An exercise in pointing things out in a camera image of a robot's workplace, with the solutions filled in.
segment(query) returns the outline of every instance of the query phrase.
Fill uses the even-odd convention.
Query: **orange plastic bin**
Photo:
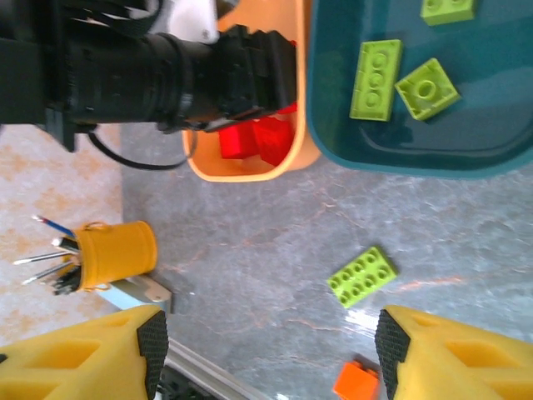
[[[296,41],[298,110],[279,117],[291,120],[295,132],[291,150],[277,167],[262,161],[259,156],[244,160],[224,159],[218,133],[199,132],[198,147],[189,164],[200,178],[211,182],[267,181],[287,171],[306,168],[320,157],[306,125],[306,58],[310,20],[309,0],[241,0],[235,10],[219,21],[221,31],[241,24],[246,25],[251,33],[258,29],[265,32],[276,30],[286,39]],[[183,147],[187,153],[191,144],[192,132],[185,131]]]

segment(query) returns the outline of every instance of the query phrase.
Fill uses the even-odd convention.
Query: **orange lego brick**
[[[353,361],[344,364],[333,392],[342,400],[374,400],[379,385],[375,371],[365,371],[360,363]]]

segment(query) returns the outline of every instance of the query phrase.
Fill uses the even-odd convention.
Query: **black rubber pad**
[[[162,310],[138,328],[137,340],[139,353],[147,360],[144,386],[147,398],[152,399],[156,396],[159,377],[168,352],[167,319]]]
[[[381,373],[385,381],[386,394],[392,400],[398,387],[396,368],[406,360],[411,340],[387,310],[381,310],[376,330],[376,350],[380,359]]]

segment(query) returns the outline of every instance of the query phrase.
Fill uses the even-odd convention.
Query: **lego brick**
[[[377,247],[371,247],[327,280],[344,308],[396,278],[394,266]]]
[[[389,121],[400,67],[400,40],[363,42],[357,63],[350,118]]]
[[[418,121],[433,117],[461,98],[436,58],[400,80],[396,89]]]
[[[253,122],[243,122],[218,132],[220,153],[225,159],[243,159],[259,154]]]
[[[261,159],[277,167],[292,147],[294,131],[288,121],[264,117],[253,125]]]
[[[477,0],[424,0],[421,17],[429,26],[458,23],[476,17]]]
[[[332,390],[342,400],[374,400],[379,386],[375,371],[365,371],[358,362],[347,362]]]

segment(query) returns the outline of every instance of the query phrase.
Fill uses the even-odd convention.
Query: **yellow cup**
[[[74,230],[82,260],[79,290],[97,289],[156,267],[157,242],[143,221],[107,225],[93,222]]]

